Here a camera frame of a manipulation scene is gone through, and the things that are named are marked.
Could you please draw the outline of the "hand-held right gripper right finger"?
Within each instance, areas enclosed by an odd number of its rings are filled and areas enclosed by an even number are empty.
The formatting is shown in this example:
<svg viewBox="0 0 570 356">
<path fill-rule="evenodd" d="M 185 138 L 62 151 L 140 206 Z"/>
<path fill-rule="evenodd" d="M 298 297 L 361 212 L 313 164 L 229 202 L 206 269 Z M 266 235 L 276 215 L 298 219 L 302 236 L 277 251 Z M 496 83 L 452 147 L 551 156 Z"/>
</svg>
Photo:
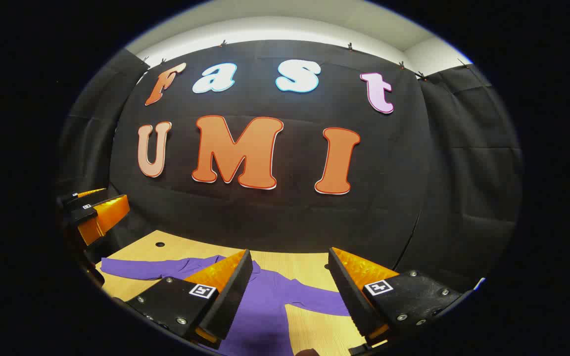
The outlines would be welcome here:
<svg viewBox="0 0 570 356">
<path fill-rule="evenodd" d="M 418 269 L 396 272 L 332 247 L 328 269 L 369 347 L 408 339 L 459 305 L 464 294 Z"/>
</svg>

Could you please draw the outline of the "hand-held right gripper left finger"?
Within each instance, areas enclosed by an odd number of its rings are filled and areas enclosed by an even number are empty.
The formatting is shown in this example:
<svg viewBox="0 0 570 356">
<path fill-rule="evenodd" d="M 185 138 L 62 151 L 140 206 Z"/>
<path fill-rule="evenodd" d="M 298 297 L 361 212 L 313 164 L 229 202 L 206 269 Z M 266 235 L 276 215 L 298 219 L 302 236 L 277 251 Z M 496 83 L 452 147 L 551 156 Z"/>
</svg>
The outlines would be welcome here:
<svg viewBox="0 0 570 356">
<path fill-rule="evenodd" d="M 253 270 L 242 250 L 184 279 L 165 277 L 125 302 L 131 314 L 186 342 L 218 349 Z"/>
</svg>

